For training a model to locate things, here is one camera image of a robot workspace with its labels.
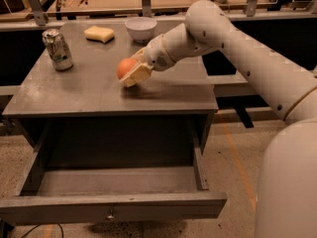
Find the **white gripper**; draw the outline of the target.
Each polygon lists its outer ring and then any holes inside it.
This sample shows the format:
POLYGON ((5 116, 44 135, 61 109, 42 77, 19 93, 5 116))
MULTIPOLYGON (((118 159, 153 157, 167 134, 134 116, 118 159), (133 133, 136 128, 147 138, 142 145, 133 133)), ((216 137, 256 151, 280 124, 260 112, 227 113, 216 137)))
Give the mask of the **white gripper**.
POLYGON ((165 71, 175 65, 164 47, 162 36, 157 36, 149 41, 146 47, 135 52, 132 58, 142 63, 136 63, 131 68, 125 67, 120 70, 120 82, 125 87, 131 87, 148 79, 153 70, 165 71))

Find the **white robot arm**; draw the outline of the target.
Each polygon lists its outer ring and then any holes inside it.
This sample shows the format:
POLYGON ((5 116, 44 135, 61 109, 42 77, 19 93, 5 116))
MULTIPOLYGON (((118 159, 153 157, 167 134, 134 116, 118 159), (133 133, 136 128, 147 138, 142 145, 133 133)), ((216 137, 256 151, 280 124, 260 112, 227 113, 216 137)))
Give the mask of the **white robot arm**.
POLYGON ((317 238, 317 78, 238 30, 215 3, 193 3, 185 21, 117 69, 126 87, 178 61, 221 52, 287 127, 264 152, 256 238, 317 238))

